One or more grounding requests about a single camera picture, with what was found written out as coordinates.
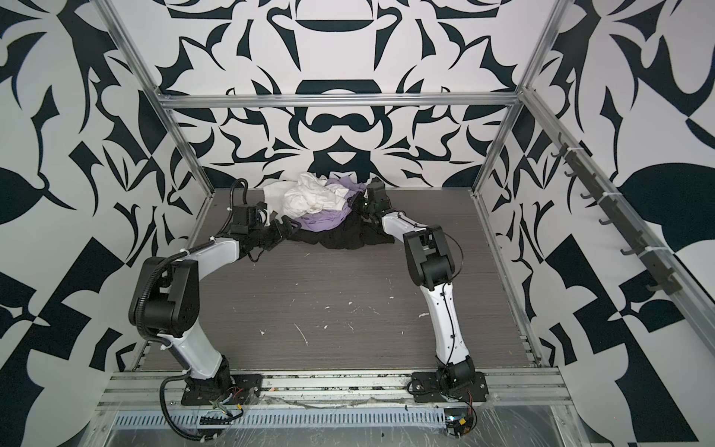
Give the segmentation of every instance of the patterned wallpaper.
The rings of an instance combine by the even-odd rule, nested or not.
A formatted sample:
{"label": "patterned wallpaper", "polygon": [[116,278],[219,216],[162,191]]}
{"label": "patterned wallpaper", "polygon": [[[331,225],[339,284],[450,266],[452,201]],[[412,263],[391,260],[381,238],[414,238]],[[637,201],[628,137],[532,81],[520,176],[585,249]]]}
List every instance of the patterned wallpaper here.
{"label": "patterned wallpaper", "polygon": [[715,295],[712,1],[577,0],[535,88]]}
{"label": "patterned wallpaper", "polygon": [[[553,0],[115,1],[168,94],[513,91]],[[177,111],[216,187],[471,186],[504,107]]]}
{"label": "patterned wallpaper", "polygon": [[278,94],[514,90],[553,0],[114,3],[164,92]]}
{"label": "patterned wallpaper", "polygon": [[182,109],[175,117],[215,187],[299,172],[388,185],[471,186],[505,106]]}
{"label": "patterned wallpaper", "polygon": [[139,269],[204,193],[85,0],[2,2],[0,114],[0,443],[56,446],[132,361]]}
{"label": "patterned wallpaper", "polygon": [[[693,276],[715,293],[715,4],[576,0],[535,82]],[[545,363],[598,446],[710,446],[715,359],[524,111],[485,183]]]}

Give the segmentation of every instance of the gray wood-grain tabletop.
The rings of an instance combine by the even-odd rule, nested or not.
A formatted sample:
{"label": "gray wood-grain tabletop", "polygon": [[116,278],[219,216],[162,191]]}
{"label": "gray wood-grain tabletop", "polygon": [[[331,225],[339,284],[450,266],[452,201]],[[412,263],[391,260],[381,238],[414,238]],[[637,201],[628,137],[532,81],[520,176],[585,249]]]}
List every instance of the gray wood-grain tabletop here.
{"label": "gray wood-grain tabletop", "polygon": [[[462,246],[464,267],[455,280],[454,301],[475,365],[529,365],[468,191],[391,190],[388,195],[395,209],[418,222],[441,225]],[[249,191],[249,203],[259,200],[262,191]],[[221,227],[227,204],[228,191],[216,191],[197,244]],[[449,243],[459,265],[459,249]],[[200,290],[199,321],[231,368],[435,366],[427,303],[410,280],[399,241],[359,250],[284,241],[255,264],[244,258],[220,268],[201,281]],[[176,360],[155,346],[142,366],[178,369]]]}

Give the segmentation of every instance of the metal bracket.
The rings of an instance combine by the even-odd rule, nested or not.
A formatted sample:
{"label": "metal bracket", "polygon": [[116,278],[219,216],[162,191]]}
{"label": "metal bracket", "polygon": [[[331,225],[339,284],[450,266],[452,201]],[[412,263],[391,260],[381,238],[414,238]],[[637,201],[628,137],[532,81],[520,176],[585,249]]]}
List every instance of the metal bracket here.
{"label": "metal bracket", "polygon": [[[232,392],[231,400],[225,405],[245,405],[252,396],[260,396],[263,376],[260,374],[232,374],[236,391]],[[200,389],[186,387],[181,398],[184,406],[209,405],[215,396],[206,396]]]}
{"label": "metal bracket", "polygon": [[651,292],[663,290],[666,294],[673,295],[675,292],[683,289],[680,282],[673,277],[675,269],[665,265],[654,250],[647,250],[640,256],[640,259],[651,273],[651,276],[653,276],[653,279],[658,283],[656,287],[647,285],[648,290]]}
{"label": "metal bracket", "polygon": [[[487,401],[489,388],[487,387],[487,381],[484,374],[479,371],[474,374],[475,379],[473,384],[465,388],[459,396],[454,396],[455,398],[460,398],[468,402],[471,395],[474,402]],[[437,373],[412,373],[412,381],[415,391],[424,393],[417,394],[415,396],[415,402],[427,403],[447,401],[439,392]]]}

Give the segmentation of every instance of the clothing pile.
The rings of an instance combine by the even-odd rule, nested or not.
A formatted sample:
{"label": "clothing pile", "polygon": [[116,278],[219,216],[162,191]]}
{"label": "clothing pile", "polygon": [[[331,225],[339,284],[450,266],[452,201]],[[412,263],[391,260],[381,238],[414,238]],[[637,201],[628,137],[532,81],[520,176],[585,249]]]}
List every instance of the clothing pile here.
{"label": "clothing pile", "polygon": [[365,183],[355,183],[350,177],[326,179],[303,172],[296,182],[272,183],[263,192],[269,215],[275,212],[279,219],[286,215],[300,223],[300,230],[288,240],[350,250],[394,243],[392,236],[352,212],[352,202],[366,188]]}

